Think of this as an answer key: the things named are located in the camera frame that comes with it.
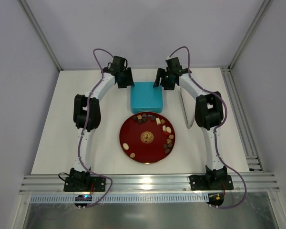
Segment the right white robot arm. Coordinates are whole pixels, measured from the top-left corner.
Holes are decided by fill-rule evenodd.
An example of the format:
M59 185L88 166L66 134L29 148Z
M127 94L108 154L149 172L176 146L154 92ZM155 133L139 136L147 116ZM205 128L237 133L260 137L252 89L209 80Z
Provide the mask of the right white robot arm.
M207 154L205 174L202 177L207 189L220 189L227 179L227 167L220 157L220 126L224 121L223 103L219 92L211 92L202 87L191 76L188 68L183 68L177 57L166 61L165 69L157 70L154 87L174 90L178 85L195 99L194 120L201 128Z

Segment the metal tongs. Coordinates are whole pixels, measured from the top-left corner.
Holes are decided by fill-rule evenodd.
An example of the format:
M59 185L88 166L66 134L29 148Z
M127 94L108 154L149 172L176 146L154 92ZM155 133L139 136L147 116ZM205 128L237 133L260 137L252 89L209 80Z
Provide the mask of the metal tongs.
M179 99L185 125L188 129L191 129L195 120L195 99L183 88L179 89Z

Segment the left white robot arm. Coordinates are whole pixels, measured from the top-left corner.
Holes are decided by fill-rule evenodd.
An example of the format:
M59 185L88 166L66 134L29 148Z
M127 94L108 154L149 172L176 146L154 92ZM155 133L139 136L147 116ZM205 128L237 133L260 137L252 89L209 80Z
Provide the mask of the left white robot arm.
M101 78L92 89L74 98L73 121L78 129L77 158L64 180L65 192L104 192L108 177L92 172L88 167L92 153L92 139L101 123L100 102L114 85L118 88L134 86L128 61L114 56L112 62L101 68Z

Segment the teal tin lid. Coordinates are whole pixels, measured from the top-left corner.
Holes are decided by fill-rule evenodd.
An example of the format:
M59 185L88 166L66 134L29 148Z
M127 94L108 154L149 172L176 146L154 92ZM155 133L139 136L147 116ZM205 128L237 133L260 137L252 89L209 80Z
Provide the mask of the teal tin lid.
M154 87L153 84L153 82L135 82L131 87L130 106L133 114L163 111L162 88Z

